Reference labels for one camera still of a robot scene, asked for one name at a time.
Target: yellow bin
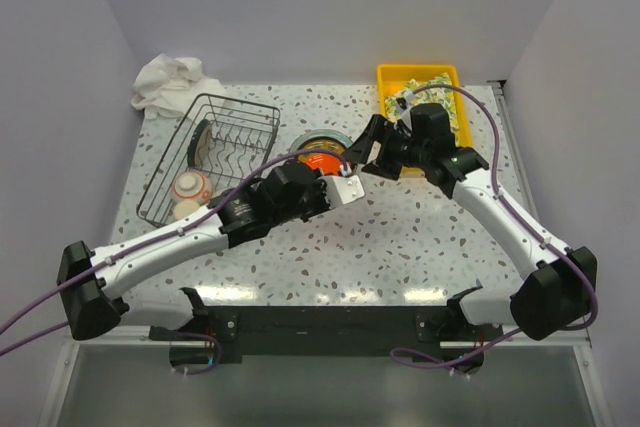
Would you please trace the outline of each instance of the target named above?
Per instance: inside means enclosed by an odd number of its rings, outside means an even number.
[[[427,82],[436,75],[446,72],[453,85],[460,86],[458,71],[453,65],[446,64],[380,64],[378,65],[378,90],[380,91],[380,111],[384,115],[384,99],[402,90],[411,79]],[[458,140],[461,147],[473,147],[471,128],[467,111],[464,108],[462,94],[453,93],[458,117]]]

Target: terrazzo tabletop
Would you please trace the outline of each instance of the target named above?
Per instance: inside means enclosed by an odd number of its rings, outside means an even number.
[[[493,92],[467,86],[500,127],[499,178],[522,202],[516,171]],[[288,151],[301,134],[332,128],[355,139],[379,112],[376,86],[238,85],[228,95],[273,105],[281,124],[270,157]],[[493,154],[487,120],[466,103],[474,147]],[[175,119],[145,120],[112,235],[121,242],[153,229],[136,215],[143,188],[158,163]],[[294,221],[252,241],[185,262],[130,291],[137,300],[171,301],[194,287],[207,304],[441,305],[481,283],[520,282],[511,261],[481,225],[421,178],[398,182],[361,174],[365,199],[308,223]]]

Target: green patterned cloth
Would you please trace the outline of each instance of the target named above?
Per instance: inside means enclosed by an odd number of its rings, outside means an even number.
[[[443,72],[440,75],[435,76],[433,79],[427,82],[418,82],[416,79],[411,79],[404,86],[404,89],[397,92],[396,94],[389,96],[384,101],[384,113],[385,116],[392,121],[396,121],[402,115],[402,110],[398,106],[398,102],[396,99],[403,98],[406,94],[411,91],[416,90],[418,87],[422,87],[423,85],[433,85],[433,84],[449,84],[451,85],[451,77],[446,72]],[[442,105],[447,113],[449,114],[449,123],[451,124],[451,131],[456,136],[456,144],[458,144],[458,131],[460,127],[458,126],[458,113],[456,111],[456,103],[453,99],[453,92],[451,90],[444,89],[433,89],[426,90],[424,92],[420,92],[411,102],[411,105],[419,105],[425,103],[438,103]]]

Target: towel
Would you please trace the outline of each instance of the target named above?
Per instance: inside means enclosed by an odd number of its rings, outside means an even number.
[[[145,119],[182,117],[198,94],[226,95],[216,79],[202,73],[202,61],[194,57],[174,59],[165,54],[142,67],[133,84],[135,95],[131,99],[134,109],[144,109]],[[192,120],[197,110],[189,114]]]

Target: countertop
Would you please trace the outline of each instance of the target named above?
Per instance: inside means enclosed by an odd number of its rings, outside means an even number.
[[[520,185],[489,86],[467,86],[500,128],[499,178],[522,202]],[[333,128],[355,138],[379,112],[371,85],[232,85],[228,95],[273,105],[281,125],[271,158],[302,133]],[[466,103],[474,147],[493,153],[487,120]],[[127,179],[112,242],[152,230],[136,215],[145,182],[162,155],[175,119],[145,120]],[[444,304],[481,283],[515,286],[511,261],[480,224],[424,179],[399,182],[361,175],[365,199],[308,223],[275,228],[264,239],[185,262],[132,289],[130,297],[171,300],[195,287],[208,304],[411,305]]]

